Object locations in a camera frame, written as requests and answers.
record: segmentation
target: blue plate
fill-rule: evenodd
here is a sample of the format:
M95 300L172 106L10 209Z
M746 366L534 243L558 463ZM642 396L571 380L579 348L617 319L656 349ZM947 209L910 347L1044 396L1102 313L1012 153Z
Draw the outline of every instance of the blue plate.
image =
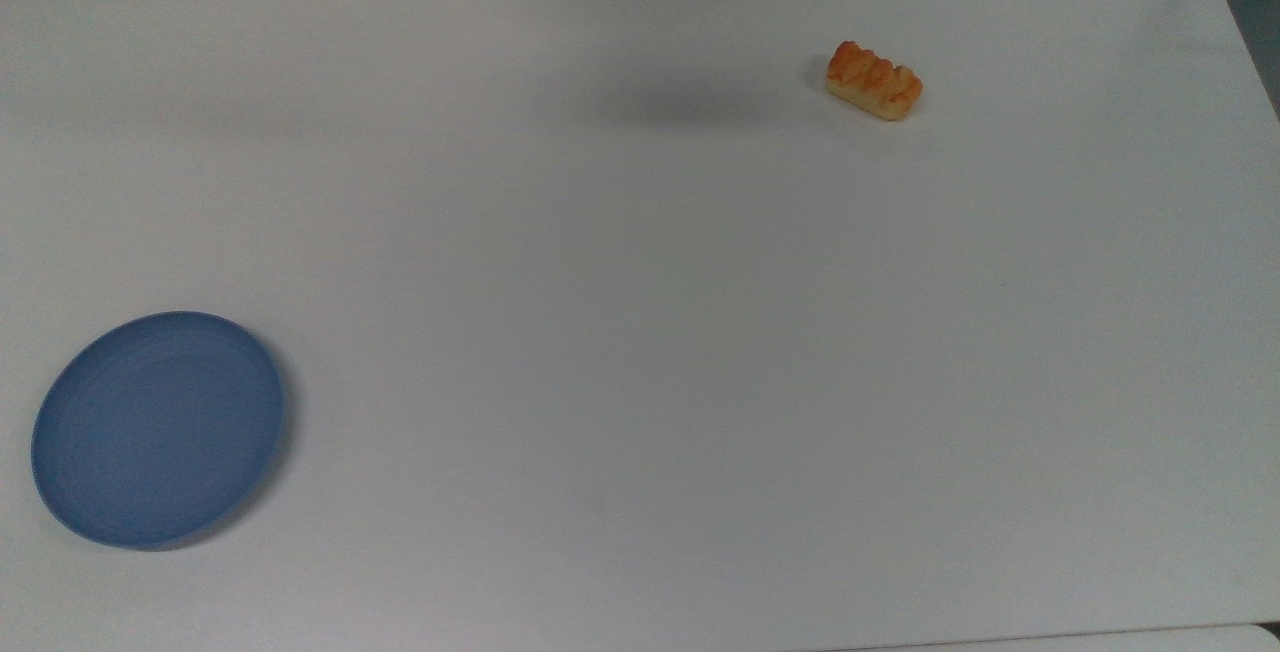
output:
M169 547L255 488L284 428L271 356L223 318L165 313L100 337L54 383L31 466L49 510L115 547Z

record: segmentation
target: white table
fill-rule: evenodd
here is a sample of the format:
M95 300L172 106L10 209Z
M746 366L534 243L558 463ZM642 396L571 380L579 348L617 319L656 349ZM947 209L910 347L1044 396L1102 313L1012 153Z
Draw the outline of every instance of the white table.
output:
M1280 127L1224 0L0 0L20 649L777 652L1280 617ZM881 123L837 42L911 65ZM92 338L292 393L265 494L101 547Z
M1280 649L1280 642L1257 626L1084 634L928 647L928 652L1275 652L1276 649Z

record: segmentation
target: toasted crust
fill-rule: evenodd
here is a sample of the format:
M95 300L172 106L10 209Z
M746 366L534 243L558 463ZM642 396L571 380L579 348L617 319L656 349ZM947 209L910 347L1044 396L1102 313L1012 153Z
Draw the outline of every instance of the toasted crust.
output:
M841 42L827 65L827 91L887 120L902 119L924 85L908 67L893 67L856 42Z

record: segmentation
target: bread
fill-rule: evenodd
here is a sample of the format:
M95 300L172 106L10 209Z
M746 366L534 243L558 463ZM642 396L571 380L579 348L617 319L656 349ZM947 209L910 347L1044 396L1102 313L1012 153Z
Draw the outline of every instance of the bread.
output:
M881 119L899 120L911 110L924 85L910 68L893 67L856 42L841 42L827 65L827 91Z

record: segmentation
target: wooden surface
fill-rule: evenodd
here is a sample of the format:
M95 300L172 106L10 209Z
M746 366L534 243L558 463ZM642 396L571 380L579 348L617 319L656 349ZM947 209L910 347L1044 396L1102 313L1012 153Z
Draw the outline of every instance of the wooden surface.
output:
M782 652L1280 617L1280 129L1224 0L0 0L22 649ZM852 38L925 92L822 91ZM168 309L289 380L141 553L31 424Z

